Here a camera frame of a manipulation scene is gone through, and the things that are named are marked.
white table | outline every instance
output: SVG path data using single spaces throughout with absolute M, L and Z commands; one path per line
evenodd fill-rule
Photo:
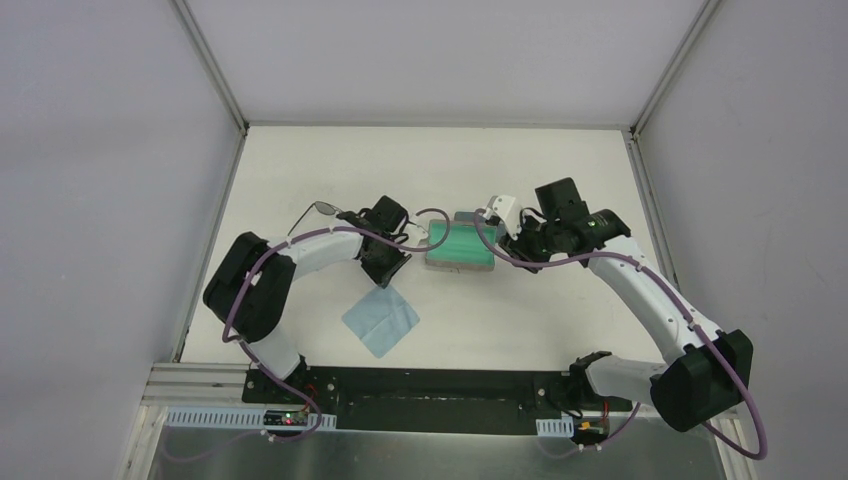
M 284 236 L 314 200 L 358 210 L 386 194 L 412 212 L 453 213 L 510 194 L 536 206 L 534 188 L 567 176 L 590 210 L 618 213 L 655 262 L 617 131 L 251 128 L 204 285 L 236 236 Z M 532 275 L 498 261 L 493 272 L 457 274 L 429 270 L 416 255 L 392 285 L 421 321 L 382 359 L 341 321 L 374 288 L 357 262 L 298 280 L 282 321 L 313 365 L 556 370 L 596 350 L 661 360 L 624 303 L 579 265 Z M 238 347 L 221 343 L 222 328 L 199 302 L 182 361 L 246 363 Z

white tabletop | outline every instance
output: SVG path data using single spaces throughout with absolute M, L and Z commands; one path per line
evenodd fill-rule
M 204 285 L 239 234 L 284 236 L 315 200 L 356 211 L 385 194 L 411 212 L 453 213 L 507 194 L 536 206 L 536 187 L 568 176 L 590 210 L 615 211 L 655 262 L 620 132 L 254 127 Z M 493 272 L 448 273 L 416 255 L 392 286 L 421 321 L 381 359 L 341 321 L 374 288 L 357 262 L 295 282 L 282 321 L 312 365 L 556 370 L 596 350 L 660 361 L 624 303 L 580 265 L 532 275 L 499 260 Z M 182 361 L 246 363 L 238 347 L 221 343 L 222 329 L 199 302 Z

teal container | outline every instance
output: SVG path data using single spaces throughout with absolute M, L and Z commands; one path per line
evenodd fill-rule
M 431 221 L 428 243 L 433 245 L 441 240 L 446 228 L 444 220 Z M 483 234 L 493 245 L 497 231 L 496 227 L 483 227 Z M 490 272 L 495 269 L 495 255 L 480 240 L 473 223 L 451 222 L 448 239 L 439 248 L 427 252 L 424 263 L 441 268 Z

blue cloth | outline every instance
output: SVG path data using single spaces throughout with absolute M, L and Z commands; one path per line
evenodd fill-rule
M 412 327 L 418 314 L 391 286 L 377 287 L 342 315 L 342 321 L 377 358 L 389 352 Z

glasses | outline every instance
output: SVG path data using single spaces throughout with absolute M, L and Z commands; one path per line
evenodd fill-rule
M 291 230 L 289 230 L 289 233 L 287 235 L 291 235 L 294 229 L 297 228 L 300 222 L 306 217 L 307 214 L 309 214 L 312 209 L 315 209 L 315 211 L 320 213 L 321 215 L 327 216 L 336 216 L 342 213 L 341 208 L 329 204 L 327 202 L 312 202 L 312 205 L 306 207 L 306 210 L 303 212 L 303 214 L 301 214 L 300 218 L 298 218 L 297 221 L 294 222 L 294 225 L 292 225 L 292 228 Z

